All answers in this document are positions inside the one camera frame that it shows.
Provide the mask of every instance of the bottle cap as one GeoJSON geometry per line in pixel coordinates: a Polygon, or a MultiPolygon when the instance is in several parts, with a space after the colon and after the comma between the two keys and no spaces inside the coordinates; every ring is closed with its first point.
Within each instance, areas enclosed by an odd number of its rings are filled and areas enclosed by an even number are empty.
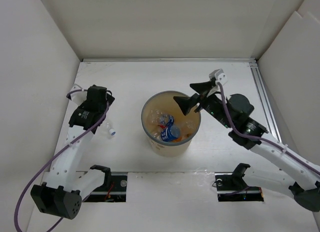
{"type": "Polygon", "coordinates": [[[109,130],[109,134],[111,136],[114,136],[116,134],[116,131],[112,128],[112,129],[109,130]]]}

